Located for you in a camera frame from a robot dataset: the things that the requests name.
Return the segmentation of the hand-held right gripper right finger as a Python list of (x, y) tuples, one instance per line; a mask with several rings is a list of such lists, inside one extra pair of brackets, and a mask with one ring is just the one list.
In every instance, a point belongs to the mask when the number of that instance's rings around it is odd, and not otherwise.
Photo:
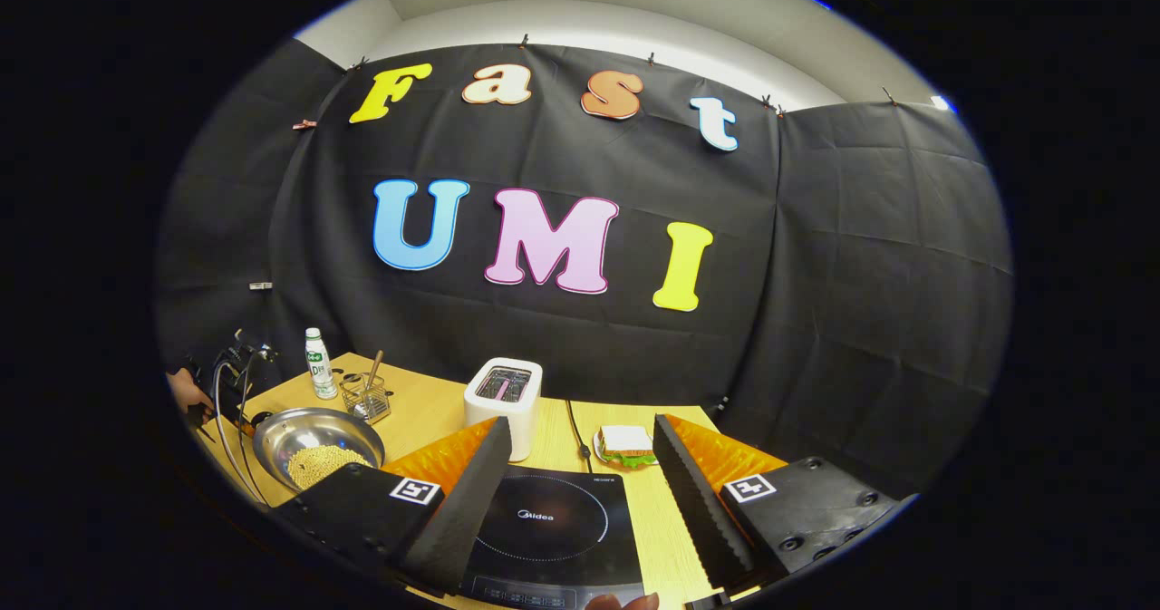
[(833, 462), (782, 462), (670, 413), (655, 416), (653, 449), (701, 568), (728, 595), (813, 571), (900, 510)]

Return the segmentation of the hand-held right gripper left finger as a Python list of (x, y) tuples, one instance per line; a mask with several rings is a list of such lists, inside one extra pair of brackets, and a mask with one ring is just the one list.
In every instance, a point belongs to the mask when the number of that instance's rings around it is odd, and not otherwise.
[(386, 466), (345, 465), (271, 516), (361, 580), (456, 595), (510, 452), (507, 419), (478, 421)]

